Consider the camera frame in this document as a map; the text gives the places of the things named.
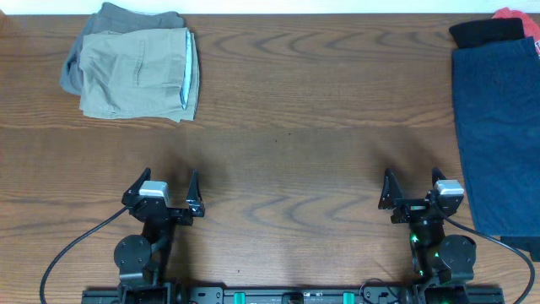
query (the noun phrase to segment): red cloth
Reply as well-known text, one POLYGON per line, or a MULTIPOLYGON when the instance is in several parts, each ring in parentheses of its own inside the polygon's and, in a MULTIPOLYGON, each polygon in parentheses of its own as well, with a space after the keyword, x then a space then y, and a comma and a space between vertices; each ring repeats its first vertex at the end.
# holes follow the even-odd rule
POLYGON ((537 48, 537 53, 540 55, 540 27, 534 21, 532 21, 529 15, 518 10, 510 10, 509 8, 502 8, 495 12, 493 18, 519 18, 523 20, 523 31, 525 37, 533 37, 534 45, 537 48))

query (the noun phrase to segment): white wall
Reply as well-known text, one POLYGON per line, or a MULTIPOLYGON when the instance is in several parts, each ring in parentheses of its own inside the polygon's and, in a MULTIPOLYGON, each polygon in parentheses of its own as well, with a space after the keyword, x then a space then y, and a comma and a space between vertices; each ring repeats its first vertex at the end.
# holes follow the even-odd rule
MULTIPOLYGON (((91 14, 102 0, 0 0, 6 14, 91 14)), ((138 12, 180 14, 493 13, 510 6, 540 13, 540 0, 117 0, 138 12)))

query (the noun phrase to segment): khaki pants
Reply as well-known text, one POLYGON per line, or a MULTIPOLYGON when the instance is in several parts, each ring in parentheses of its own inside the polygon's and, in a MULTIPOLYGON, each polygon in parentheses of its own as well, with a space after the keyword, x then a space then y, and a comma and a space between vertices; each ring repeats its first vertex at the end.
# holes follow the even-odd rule
POLYGON ((145 15, 119 8, 112 3, 103 3, 97 14, 92 14, 83 30, 73 43, 60 74, 60 85, 71 94, 81 95, 83 89, 83 71, 79 68, 80 54, 83 50, 83 38, 86 35, 101 33, 105 30, 116 33, 129 33, 136 30, 179 29, 186 27, 184 19, 176 12, 145 15))
POLYGON ((192 38, 192 84, 181 109, 186 66, 186 28, 86 35, 80 58, 84 115, 115 119, 166 117, 193 120, 197 109, 199 67, 192 38))

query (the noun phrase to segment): wood grain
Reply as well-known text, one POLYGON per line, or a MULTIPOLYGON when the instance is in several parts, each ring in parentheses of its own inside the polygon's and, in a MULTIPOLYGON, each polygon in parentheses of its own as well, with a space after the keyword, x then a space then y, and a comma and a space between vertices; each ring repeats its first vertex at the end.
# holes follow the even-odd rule
MULTIPOLYGON (((180 125, 83 117, 58 78, 87 17, 6 18, 0 302, 37 303, 48 263, 116 212, 146 166, 176 204, 191 170, 201 172, 208 216, 177 230, 171 277, 228 286, 410 279, 408 229, 376 208, 382 174, 394 168, 418 196, 431 166, 462 181, 447 31, 487 17, 188 16, 202 87, 196 121, 180 125)), ((473 225, 467 201, 455 218, 473 225)), ((51 274, 49 302, 115 286, 114 247, 141 229, 125 214, 74 247, 51 274)), ((475 240, 474 283, 500 285, 514 301, 526 265, 475 240)), ((538 301, 536 285, 526 302, 538 301)))

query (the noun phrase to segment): blue towel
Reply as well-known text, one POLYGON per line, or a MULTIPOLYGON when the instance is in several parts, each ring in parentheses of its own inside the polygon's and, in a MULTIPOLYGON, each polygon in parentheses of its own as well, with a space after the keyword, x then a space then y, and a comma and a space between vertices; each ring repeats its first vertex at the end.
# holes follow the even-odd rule
POLYGON ((477 230, 540 236, 540 59, 532 38, 452 53, 462 169, 477 230))

